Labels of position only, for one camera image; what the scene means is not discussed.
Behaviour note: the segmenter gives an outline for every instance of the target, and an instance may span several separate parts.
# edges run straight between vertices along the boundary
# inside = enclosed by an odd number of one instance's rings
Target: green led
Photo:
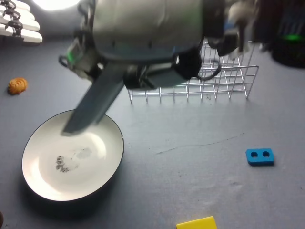
[[[75,58],[73,56],[73,54],[71,52],[67,53],[67,60],[70,63],[74,63],[75,62]]]
[[[301,35],[286,35],[283,36],[283,38],[287,41],[292,41],[292,42],[298,42],[298,41],[304,41],[305,37]]]

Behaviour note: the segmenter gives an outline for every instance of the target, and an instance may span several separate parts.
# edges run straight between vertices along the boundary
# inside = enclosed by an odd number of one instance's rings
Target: crack on table
[[[170,151],[172,151],[172,150],[175,150],[175,149],[178,149],[178,148],[182,148],[182,147],[201,147],[201,146],[215,145],[215,144],[219,144],[219,143],[226,142],[226,141],[232,140],[232,139],[234,139],[234,138],[243,136],[244,134],[245,134],[245,132],[242,132],[242,133],[239,134],[239,135],[236,135],[236,136],[233,136],[233,137],[230,137],[230,138],[226,138],[226,139],[223,139],[223,140],[220,140],[220,141],[217,141],[217,142],[207,143],[207,144],[177,146],[177,147],[174,147],[174,148],[171,148],[171,149],[167,149],[167,150],[164,150],[164,151],[160,151],[160,152],[158,152],[158,153],[156,153],[156,154],[158,155],[158,154],[167,153],[167,152],[170,152]]]

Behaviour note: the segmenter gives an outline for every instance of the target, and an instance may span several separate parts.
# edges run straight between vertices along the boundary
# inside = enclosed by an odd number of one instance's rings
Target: gray tabletop surface
[[[27,188],[24,147],[48,118],[70,109],[90,86],[62,68],[67,42],[0,50],[0,211],[5,229],[174,229],[214,216],[219,229],[300,229],[305,223],[305,71],[256,49],[260,66],[242,94],[200,99],[135,98],[124,89],[108,115],[125,140],[114,179],[95,196],[59,205]],[[29,88],[7,94],[10,79]],[[251,167],[247,148],[272,148],[274,167]]]

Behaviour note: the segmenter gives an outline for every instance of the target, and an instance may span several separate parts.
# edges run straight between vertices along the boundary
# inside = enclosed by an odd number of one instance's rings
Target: metal wire rack
[[[192,78],[172,88],[159,88],[144,92],[128,90],[129,99],[131,103],[134,97],[145,97],[148,101],[151,96],[158,96],[160,101],[163,96],[172,96],[175,100],[176,96],[181,95],[186,96],[187,99],[193,95],[200,96],[203,99],[204,94],[214,94],[215,99],[217,99],[219,94],[227,94],[231,98],[232,94],[236,93],[244,93],[248,98],[259,68],[257,65],[250,65],[255,44],[250,42],[249,47],[250,51],[248,53],[231,60],[229,56],[219,57],[217,50],[211,49],[208,43],[204,42],[201,52],[203,64],[199,75],[201,77],[210,75],[217,69],[213,59],[219,59],[222,70],[217,76],[209,81]]]

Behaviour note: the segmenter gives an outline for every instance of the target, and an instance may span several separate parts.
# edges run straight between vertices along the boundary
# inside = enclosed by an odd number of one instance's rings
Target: white plate
[[[43,123],[24,149],[24,178],[34,192],[46,199],[68,201],[93,193],[113,176],[123,156],[122,133],[106,115],[97,126],[80,135],[61,136],[72,112]]]

